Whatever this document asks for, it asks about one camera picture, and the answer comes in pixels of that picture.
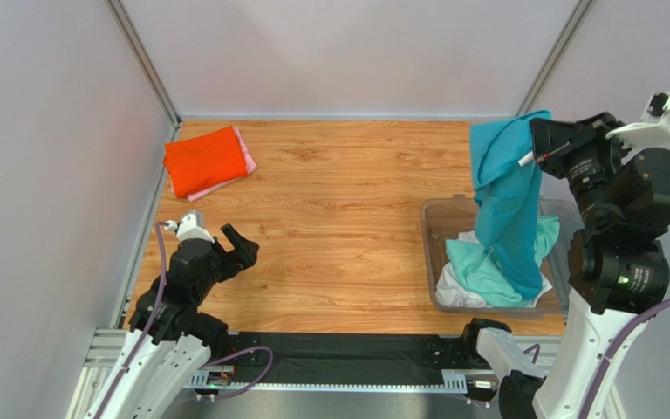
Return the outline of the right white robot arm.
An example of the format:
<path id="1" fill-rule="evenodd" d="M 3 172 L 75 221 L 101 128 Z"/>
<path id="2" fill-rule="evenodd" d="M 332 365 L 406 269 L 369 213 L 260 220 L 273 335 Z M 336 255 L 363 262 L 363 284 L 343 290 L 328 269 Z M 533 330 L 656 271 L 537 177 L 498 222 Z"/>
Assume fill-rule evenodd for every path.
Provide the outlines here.
<path id="1" fill-rule="evenodd" d="M 473 319 L 464 337 L 498 378 L 502 417 L 600 418 L 630 346 L 670 306 L 670 107 L 631 124 L 534 119 L 530 133 L 536 164 L 567 180 L 584 223 L 568 251 L 564 336 L 548 374 L 503 323 Z"/>

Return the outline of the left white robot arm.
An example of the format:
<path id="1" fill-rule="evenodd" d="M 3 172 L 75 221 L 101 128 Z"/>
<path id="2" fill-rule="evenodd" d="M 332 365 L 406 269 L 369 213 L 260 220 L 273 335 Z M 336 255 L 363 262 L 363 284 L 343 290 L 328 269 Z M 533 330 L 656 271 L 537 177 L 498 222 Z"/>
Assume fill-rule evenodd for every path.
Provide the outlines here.
<path id="1" fill-rule="evenodd" d="M 228 325 L 200 306 L 215 285 L 257 262 L 260 246 L 232 225 L 226 250 L 200 224 L 158 222 L 161 270 L 137 301 L 117 360 L 86 418 L 159 418 L 204 367 L 246 354 L 229 349 Z"/>

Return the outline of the teal blue t-shirt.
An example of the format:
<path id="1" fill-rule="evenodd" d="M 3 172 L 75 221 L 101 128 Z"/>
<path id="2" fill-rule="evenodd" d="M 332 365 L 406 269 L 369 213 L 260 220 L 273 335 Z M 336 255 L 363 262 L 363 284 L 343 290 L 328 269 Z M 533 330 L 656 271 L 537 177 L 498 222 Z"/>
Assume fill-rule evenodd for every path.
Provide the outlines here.
<path id="1" fill-rule="evenodd" d="M 533 151 L 534 119 L 550 120 L 551 114 L 540 110 L 474 124 L 469 136 L 475 236 L 523 300 L 542 291 L 534 254 L 542 171 L 533 162 L 520 163 Z"/>

